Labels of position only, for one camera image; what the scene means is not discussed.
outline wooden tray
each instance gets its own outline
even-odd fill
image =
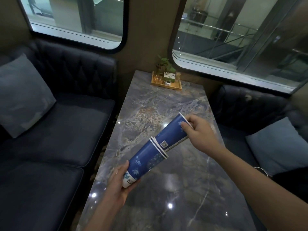
[[[172,82],[171,85],[168,86],[168,85],[156,83],[154,81],[154,75],[155,75],[155,72],[153,71],[152,72],[152,81],[151,81],[152,85],[159,86],[159,87],[165,87],[165,88],[169,88],[169,89],[173,89],[173,90],[180,90],[180,91],[182,90],[182,84],[181,84],[180,79],[179,79],[179,81]]]

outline window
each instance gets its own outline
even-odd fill
[[[33,31],[106,50],[119,47],[128,0],[20,0]]]
[[[291,94],[308,80],[307,0],[187,0],[172,58],[185,69]]]

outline qr code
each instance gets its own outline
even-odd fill
[[[166,141],[163,141],[160,145],[161,145],[163,148],[168,147],[168,143],[167,143]]]

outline marble table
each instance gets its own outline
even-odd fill
[[[151,84],[136,71],[96,175],[77,230],[81,231],[104,195],[110,172],[130,159],[180,111],[208,120],[223,144],[201,85],[182,81],[182,91]],[[169,158],[142,177],[111,230],[256,230],[243,195],[224,170],[187,139]]]

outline gray throw pillow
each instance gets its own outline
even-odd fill
[[[287,117],[247,136],[246,140],[270,176],[308,166],[308,143]]]
[[[0,67],[0,124],[13,138],[32,127],[55,102],[25,54]]]

